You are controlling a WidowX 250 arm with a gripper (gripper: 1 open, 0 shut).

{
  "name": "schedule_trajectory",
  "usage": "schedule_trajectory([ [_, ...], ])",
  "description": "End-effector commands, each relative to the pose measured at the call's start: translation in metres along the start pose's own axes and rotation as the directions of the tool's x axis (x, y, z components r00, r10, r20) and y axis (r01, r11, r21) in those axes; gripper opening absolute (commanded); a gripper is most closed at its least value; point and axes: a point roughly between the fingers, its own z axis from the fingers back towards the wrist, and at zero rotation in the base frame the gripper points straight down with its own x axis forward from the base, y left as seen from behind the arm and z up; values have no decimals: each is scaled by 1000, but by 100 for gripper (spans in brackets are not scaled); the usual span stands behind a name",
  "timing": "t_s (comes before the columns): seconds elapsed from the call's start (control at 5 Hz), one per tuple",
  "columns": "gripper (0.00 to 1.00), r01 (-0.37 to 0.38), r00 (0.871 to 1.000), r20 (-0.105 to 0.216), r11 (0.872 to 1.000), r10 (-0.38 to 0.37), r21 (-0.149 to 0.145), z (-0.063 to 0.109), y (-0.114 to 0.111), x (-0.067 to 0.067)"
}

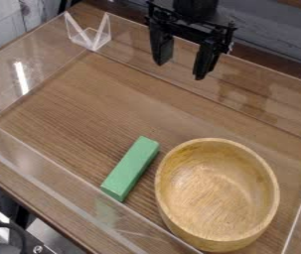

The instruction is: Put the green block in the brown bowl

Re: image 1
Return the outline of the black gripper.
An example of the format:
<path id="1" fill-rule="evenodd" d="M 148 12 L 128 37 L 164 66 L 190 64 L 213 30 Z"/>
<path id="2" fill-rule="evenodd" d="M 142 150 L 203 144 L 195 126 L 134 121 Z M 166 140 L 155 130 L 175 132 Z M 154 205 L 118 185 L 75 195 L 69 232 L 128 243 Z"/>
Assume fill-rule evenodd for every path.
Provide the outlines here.
<path id="1" fill-rule="evenodd" d="M 219 0 L 147 0 L 152 60 L 156 65 L 170 60 L 175 37 L 201 44 L 193 68 L 195 80 L 214 70 L 221 53 L 231 49 L 237 26 L 218 11 L 218 5 Z"/>

